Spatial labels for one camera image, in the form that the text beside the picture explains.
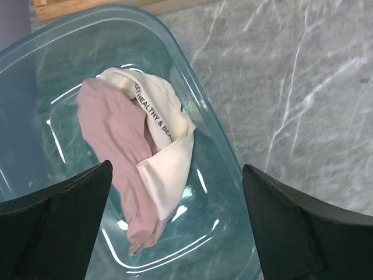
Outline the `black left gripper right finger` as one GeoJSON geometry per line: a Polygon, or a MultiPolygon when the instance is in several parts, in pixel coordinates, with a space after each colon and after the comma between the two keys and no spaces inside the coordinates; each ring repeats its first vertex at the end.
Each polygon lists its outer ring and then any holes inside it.
{"type": "Polygon", "coordinates": [[[265,279],[372,279],[372,217],[246,164],[242,185],[265,279]]]}

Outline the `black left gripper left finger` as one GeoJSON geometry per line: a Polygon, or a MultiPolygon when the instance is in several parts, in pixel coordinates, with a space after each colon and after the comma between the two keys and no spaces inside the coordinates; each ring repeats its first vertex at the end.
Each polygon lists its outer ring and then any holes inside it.
{"type": "Polygon", "coordinates": [[[84,279],[112,183],[104,162],[1,203],[1,279],[84,279]]]}

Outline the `pink and cream underwear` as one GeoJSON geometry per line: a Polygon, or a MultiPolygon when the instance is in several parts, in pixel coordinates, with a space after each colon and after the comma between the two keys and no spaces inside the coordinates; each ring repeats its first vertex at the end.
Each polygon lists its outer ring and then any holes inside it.
{"type": "Polygon", "coordinates": [[[135,255],[158,241],[180,203],[195,125],[169,82],[128,69],[109,68],[86,79],[76,102],[84,140],[98,160],[113,166],[135,255]]]}

